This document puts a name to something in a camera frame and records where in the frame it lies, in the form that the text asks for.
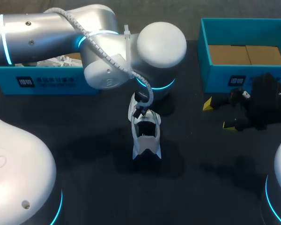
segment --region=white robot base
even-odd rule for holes
[[[261,215],[264,224],[281,225],[281,144],[275,155],[274,168],[266,179]]]
[[[57,225],[62,201],[48,147],[0,120],[0,225]]]

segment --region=white robotic arm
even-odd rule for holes
[[[0,65],[45,60],[81,53],[88,84],[96,89],[116,88],[136,77],[153,90],[175,79],[175,66],[184,58],[186,39],[170,23],[157,22],[131,35],[120,35],[114,12],[89,5],[68,12],[52,8],[43,14],[0,15]]]

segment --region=teal box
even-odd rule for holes
[[[0,67],[6,95],[94,95],[82,67]]]
[[[208,45],[277,46],[281,53],[281,19],[202,18],[198,58],[205,93],[251,92],[254,77],[271,73],[281,82],[281,66],[214,65]]]

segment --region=blue led ring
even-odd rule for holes
[[[61,191],[61,200],[60,200],[60,205],[59,205],[59,209],[58,209],[58,212],[56,213],[56,216],[54,218],[54,220],[52,221],[52,223],[50,223],[50,225],[53,225],[55,223],[55,221],[57,220],[58,216],[59,216],[59,213],[60,213],[60,210],[61,210],[61,205],[62,205],[62,191]]]
[[[143,82],[141,82],[139,79],[136,78],[136,80],[142,85],[142,86],[146,86]],[[175,79],[169,83],[168,85],[164,86],[164,87],[161,87],[161,88],[152,88],[152,90],[162,90],[162,89],[165,89],[165,88],[168,88],[170,87],[173,83],[174,83]]]
[[[2,37],[2,43],[3,43],[3,48],[4,48],[6,59],[7,59],[7,62],[9,63],[9,65],[12,65],[10,57],[9,57],[8,49],[7,49],[3,14],[0,15],[0,29],[1,29],[1,37]]]
[[[90,36],[96,35],[96,34],[118,34],[115,31],[112,30],[97,30],[97,31],[93,31],[91,33],[89,33]],[[86,37],[84,36],[83,38],[81,38],[81,40],[78,43],[78,48],[80,47],[81,43],[86,39]]]
[[[267,202],[268,202],[268,205],[270,206],[271,210],[273,211],[273,213],[275,214],[275,216],[278,218],[278,220],[281,222],[281,219],[280,217],[277,215],[277,213],[275,212],[275,210],[273,209],[271,203],[270,203],[270,200],[268,199],[268,195],[267,195],[267,178],[268,176],[266,177],[266,198],[267,198]]]

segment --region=black table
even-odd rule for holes
[[[99,96],[4,96],[0,118],[42,139],[52,151],[64,193],[66,225],[256,225],[281,124],[265,131],[222,129],[240,108],[202,111],[197,43],[188,42],[162,118],[162,161],[132,161],[127,109],[136,84]]]

